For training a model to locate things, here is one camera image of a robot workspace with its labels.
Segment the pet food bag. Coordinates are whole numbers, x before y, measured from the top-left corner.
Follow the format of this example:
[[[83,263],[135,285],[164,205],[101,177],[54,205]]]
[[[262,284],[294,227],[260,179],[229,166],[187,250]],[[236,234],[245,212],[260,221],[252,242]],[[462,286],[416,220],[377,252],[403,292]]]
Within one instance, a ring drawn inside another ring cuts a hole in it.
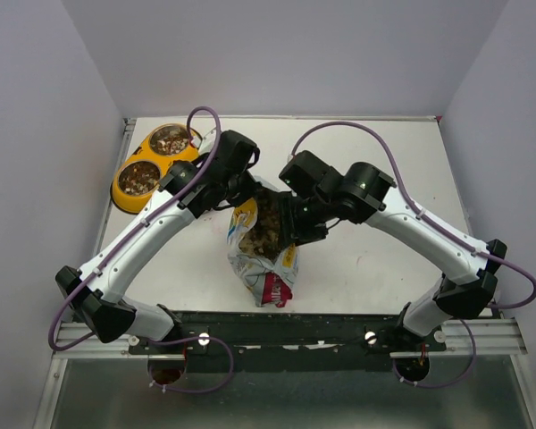
[[[299,251],[295,245],[280,244],[278,190],[269,181],[256,179],[262,187],[232,210],[228,260],[257,307],[284,308],[293,299]]]

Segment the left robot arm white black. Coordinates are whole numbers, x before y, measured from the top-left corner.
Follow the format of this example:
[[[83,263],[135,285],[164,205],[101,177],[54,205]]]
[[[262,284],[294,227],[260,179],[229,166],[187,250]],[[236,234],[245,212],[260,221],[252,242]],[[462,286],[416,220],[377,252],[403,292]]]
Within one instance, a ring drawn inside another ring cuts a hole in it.
[[[103,343],[123,334],[147,338],[162,353],[179,346],[178,318],[163,305],[127,299],[127,289],[160,249],[202,214],[223,201],[237,205],[254,195],[258,184],[249,170],[259,156],[248,137],[234,130],[217,134],[197,160],[173,162],[141,212],[99,255],[58,271],[55,281],[65,305],[91,334]]]

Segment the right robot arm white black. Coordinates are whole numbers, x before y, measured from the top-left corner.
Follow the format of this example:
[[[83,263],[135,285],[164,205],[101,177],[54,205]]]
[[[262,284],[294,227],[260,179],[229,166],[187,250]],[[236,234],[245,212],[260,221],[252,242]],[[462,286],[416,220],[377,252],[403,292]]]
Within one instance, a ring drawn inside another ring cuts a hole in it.
[[[507,246],[465,235],[455,243],[413,214],[395,181],[372,164],[356,162],[344,174],[309,151],[293,156],[280,179],[290,190],[281,194],[279,211],[283,247],[326,238],[332,219],[365,223],[407,245],[441,271],[435,285],[406,304],[391,331],[395,343],[415,349],[435,328],[451,318],[477,318],[493,299],[499,265],[479,256],[488,250],[503,257]]]

